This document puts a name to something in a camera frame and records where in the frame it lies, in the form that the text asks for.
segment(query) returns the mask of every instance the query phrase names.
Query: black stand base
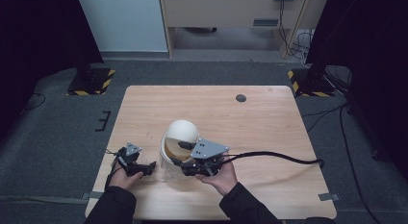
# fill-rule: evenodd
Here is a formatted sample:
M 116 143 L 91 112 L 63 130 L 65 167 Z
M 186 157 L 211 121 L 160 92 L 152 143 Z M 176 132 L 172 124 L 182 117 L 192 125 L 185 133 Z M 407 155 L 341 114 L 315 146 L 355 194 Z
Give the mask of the black stand base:
M 102 94 L 106 91 L 115 71 L 110 68 L 93 68 L 90 74 L 84 76 L 80 71 L 77 72 L 68 88 L 69 95 L 89 95 Z
M 316 82 L 309 82 L 307 79 L 308 71 L 307 68 L 294 68 L 288 72 L 296 96 L 334 96 L 334 88 L 325 78 Z

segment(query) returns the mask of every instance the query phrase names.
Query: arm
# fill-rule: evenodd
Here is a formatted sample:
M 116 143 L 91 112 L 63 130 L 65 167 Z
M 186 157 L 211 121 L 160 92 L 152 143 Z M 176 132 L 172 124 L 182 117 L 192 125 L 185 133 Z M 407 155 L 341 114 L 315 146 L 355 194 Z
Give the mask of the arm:
M 281 224 L 281 221 L 264 204 L 238 182 L 234 165 L 231 162 L 224 164 L 214 177 L 204 175 L 195 175 L 195 177 L 202 183 L 213 186 L 224 196 L 219 206 L 233 223 Z
M 85 221 L 86 224 L 133 223 L 136 197 L 129 190 L 143 173 L 139 172 L 128 177 L 118 163 L 115 165 L 115 170 L 117 171 L 112 176 L 109 186 Z

